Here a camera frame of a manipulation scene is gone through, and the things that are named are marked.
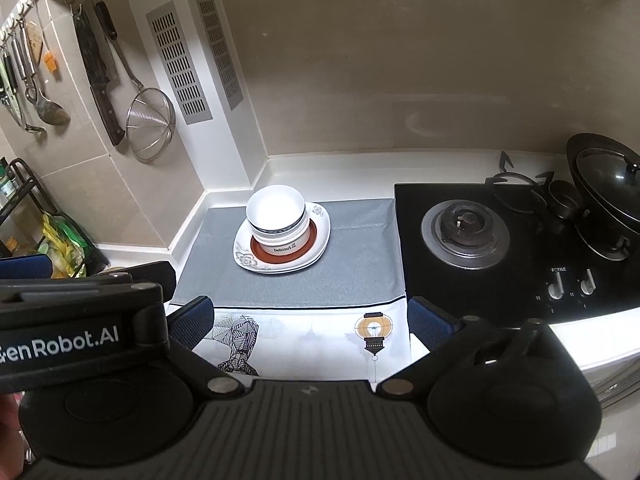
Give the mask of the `person's left hand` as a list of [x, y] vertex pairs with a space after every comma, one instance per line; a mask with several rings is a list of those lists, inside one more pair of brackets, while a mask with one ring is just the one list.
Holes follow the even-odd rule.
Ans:
[[18, 408], [21, 393], [2, 394], [0, 402], [0, 477], [17, 478], [24, 467], [25, 445], [21, 435]]

